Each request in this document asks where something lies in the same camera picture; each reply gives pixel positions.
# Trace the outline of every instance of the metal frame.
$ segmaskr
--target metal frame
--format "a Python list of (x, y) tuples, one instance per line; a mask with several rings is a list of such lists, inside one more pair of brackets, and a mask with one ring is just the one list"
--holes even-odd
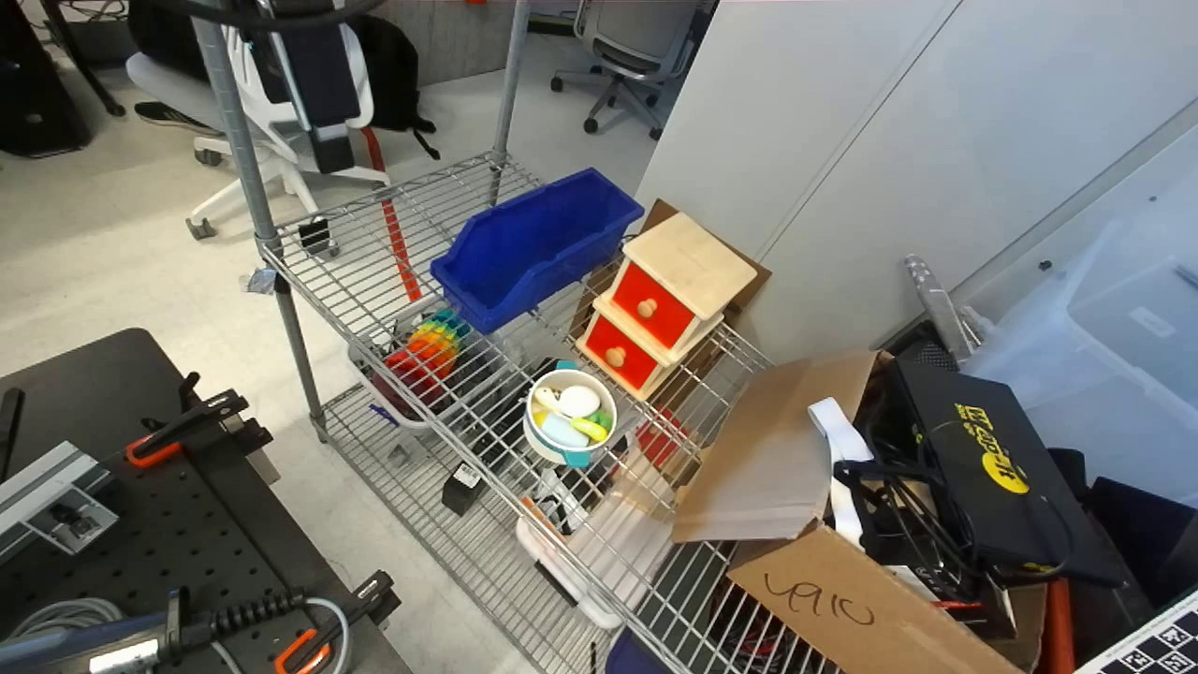
[[(578, 309), (590, 299), (590, 287), (573, 286), (493, 338), (465, 334), (454, 373), (435, 379), (425, 369), (429, 388), (424, 392), (414, 392), (383, 364), (383, 349), (392, 349), (398, 334), (414, 313), (445, 302), (440, 287), (425, 274), (425, 261), (454, 242), (458, 229), (472, 214), (537, 187), (537, 181), (508, 162), (508, 121), (524, 23), (529, 0), (517, 0), (497, 145), (489, 152), (445, 166), (429, 174), (386, 187), (372, 199), (349, 202), (336, 214), (327, 214), (329, 231), (342, 242), (336, 259), (303, 253), (303, 219), (274, 223), (252, 152), (252, 135), (236, 108), (227, 56), (225, 48), (206, 48), (213, 91), (227, 115), (227, 137), (236, 145), (236, 166), (253, 216), (259, 249), (267, 266), (281, 274), (276, 299), (284, 309), (284, 328), (294, 350), (311, 419), (319, 433), (358, 469), (379, 499), (389, 500), (399, 521), (408, 521), (408, 529), (429, 548), (429, 554), (445, 561), (465, 590), (482, 604), (482, 609), (514, 635), (514, 643), (533, 656), (533, 661), (548, 671), (560, 671), (566, 661), (566, 671), (573, 671), (570, 648), (566, 656), (559, 648), (548, 648), (554, 643), (554, 629), (573, 623), (560, 623), (551, 600), (524, 605), (508, 590), (517, 589), (514, 578), (529, 573), (533, 561), (524, 569), (508, 564), (514, 548), (493, 541), (465, 549), (472, 534), (454, 534), (449, 510), (425, 504), (429, 493), (425, 484), (419, 484), (419, 469), (398, 469), (379, 458), (379, 450), (386, 452), (392, 438), (379, 430), (383, 419), (367, 413), (358, 388), (336, 398), (329, 413), (319, 405), (301, 317), (292, 308), (292, 287), (301, 287), (301, 296), (349, 339), (356, 364), (362, 364), (413, 413), (419, 413), (419, 419), (425, 419), (425, 427), (445, 443), (445, 452), (437, 452), (440, 463), (445, 458), (467, 459), (487, 480), (489, 493), (482, 516), (489, 516), (489, 529), (505, 524), (508, 513), (533, 521), (537, 533), (554, 548), (554, 554), (566, 559), (578, 578), (584, 578), (588, 590), (613, 605), (621, 623), (661, 661), (671, 661), (673, 671), (825, 671), (826, 661), (811, 648), (804, 648), (761, 604), (724, 580), (732, 561), (731, 548), (671, 548), (659, 529), (644, 534), (644, 524), (650, 524), (655, 516), (671, 524), (671, 484), (683, 484), (696, 469), (699, 444), (711, 443), (732, 398), (747, 385), (754, 373), (769, 368), (740, 334), (725, 326), (716, 328), (709, 349), (699, 349), (699, 358), (679, 368), (679, 373), (655, 392), (655, 405), (619, 398), (619, 433), (655, 433), (671, 444), (671, 458), (655, 459), (650, 469), (648, 459), (628, 459), (638, 458), (638, 450), (624, 450), (611, 452), (590, 470), (578, 470), (573, 492), (590, 504), (590, 521), (584, 521), (584, 529), (573, 534), (560, 534), (551, 516), (529, 499), (548, 463), (524, 450), (520, 414), (508, 414), (508, 407), (478, 392), (493, 385), (493, 379), (529, 385), (529, 368), (542, 357), (581, 358), (573, 349), (573, 328)], [(202, 45), (218, 45), (218, 28), (208, 23), (198, 23), (198, 36)], [(399, 214), (408, 259), (424, 286), (419, 302), (404, 299), (392, 274), (383, 199), (389, 199)], [(487, 443), (487, 452), (500, 452), (505, 459), (482, 459), (477, 452), (478, 443)]]

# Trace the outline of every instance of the cable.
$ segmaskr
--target cable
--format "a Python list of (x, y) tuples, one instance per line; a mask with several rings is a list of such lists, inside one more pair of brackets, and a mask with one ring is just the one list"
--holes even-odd
[(236, 660), (227, 656), (227, 648), (222, 641), (213, 641), (208, 648), (225, 661), (227, 674), (238, 674)]
[(329, 614), (336, 619), (336, 624), (342, 624), (342, 643), (336, 643), (336, 661), (334, 661), (329, 674), (343, 674), (349, 643), (351, 643), (343, 609), (342, 609), (336, 604), (329, 604), (329, 600), (319, 600), (319, 594), (311, 594), (307, 605), (323, 605), (323, 609), (329, 609)]
[(95, 629), (95, 624), (105, 624), (105, 623), (120, 623), (120, 605), (108, 604), (108, 600), (97, 600), (97, 594), (81, 594), (81, 600), (61, 600), (61, 604), (45, 604), (41, 609), (25, 614), (11, 635), (22, 635), (22, 634), (45, 634), (45, 629)]

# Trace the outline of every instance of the office chair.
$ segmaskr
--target office chair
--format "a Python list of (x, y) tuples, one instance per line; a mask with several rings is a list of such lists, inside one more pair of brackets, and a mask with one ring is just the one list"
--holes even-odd
[(600, 108), (613, 102), (644, 121), (650, 137), (661, 135), (671, 108), (659, 102), (689, 68), (699, 8), (702, 0), (581, 0), (573, 36), (590, 51), (590, 68), (559, 72), (551, 85), (600, 85), (588, 135), (600, 135)]
[[(386, 173), (351, 166), (349, 128), (372, 125), (373, 93), (362, 45), (349, 26), (316, 32), (271, 32), (271, 56), (281, 72), (284, 93), (267, 91), (253, 60), (253, 40), (247, 40), (233, 26), (225, 26), (222, 32), (238, 85), (238, 103), (259, 135), (259, 169), (267, 183), (281, 183), (311, 216), (319, 216), (319, 202), (311, 199), (303, 174), (336, 174), (383, 187), (389, 183)], [(123, 72), (160, 103), (222, 130), (213, 91), (202, 78), (166, 68), (146, 51), (135, 51)], [(233, 148), (225, 137), (196, 137), (198, 166), (222, 166), (227, 162), (227, 152)], [(238, 199), (238, 181), (202, 199), (187, 214), (187, 231), (196, 241), (208, 241), (208, 214), (227, 207), (233, 199)]]

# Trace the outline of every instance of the wheel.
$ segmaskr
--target wheel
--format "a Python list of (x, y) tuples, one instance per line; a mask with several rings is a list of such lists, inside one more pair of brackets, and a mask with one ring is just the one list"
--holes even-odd
[(208, 223), (208, 216), (187, 216), (187, 231), (191, 231), (191, 241), (213, 241), (213, 223)]
[(196, 162), (198, 162), (198, 166), (225, 166), (225, 152), (218, 152), (218, 148), (196, 148)]

